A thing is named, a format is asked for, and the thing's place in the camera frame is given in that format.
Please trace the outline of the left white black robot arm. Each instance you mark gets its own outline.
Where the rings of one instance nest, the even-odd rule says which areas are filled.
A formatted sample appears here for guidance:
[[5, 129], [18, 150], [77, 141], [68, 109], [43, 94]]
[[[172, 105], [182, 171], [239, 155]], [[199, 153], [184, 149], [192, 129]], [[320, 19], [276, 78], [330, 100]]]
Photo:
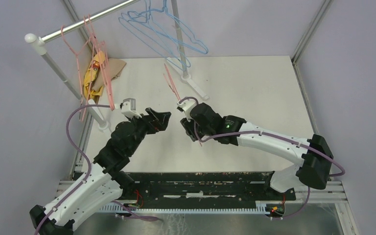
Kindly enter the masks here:
[[123, 168], [143, 139], [165, 131], [171, 117], [171, 112], [145, 111], [144, 115], [122, 110], [127, 120], [116, 125], [93, 161], [86, 159], [87, 171], [52, 202], [30, 210], [36, 235], [71, 235], [106, 204], [133, 196], [134, 180]]

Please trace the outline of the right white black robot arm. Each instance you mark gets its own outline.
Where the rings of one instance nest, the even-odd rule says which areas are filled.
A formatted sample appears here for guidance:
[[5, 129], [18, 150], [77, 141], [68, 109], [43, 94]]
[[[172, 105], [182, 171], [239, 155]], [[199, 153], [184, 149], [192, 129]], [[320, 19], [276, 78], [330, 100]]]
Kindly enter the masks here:
[[194, 100], [179, 101], [177, 109], [185, 114], [180, 123], [193, 141], [215, 140], [254, 148], [291, 162], [292, 166], [269, 174], [263, 186], [266, 198], [275, 200], [298, 186], [326, 188], [333, 155], [322, 136], [314, 134], [305, 139], [281, 135], [240, 117], [222, 117], [208, 104], [196, 104]]

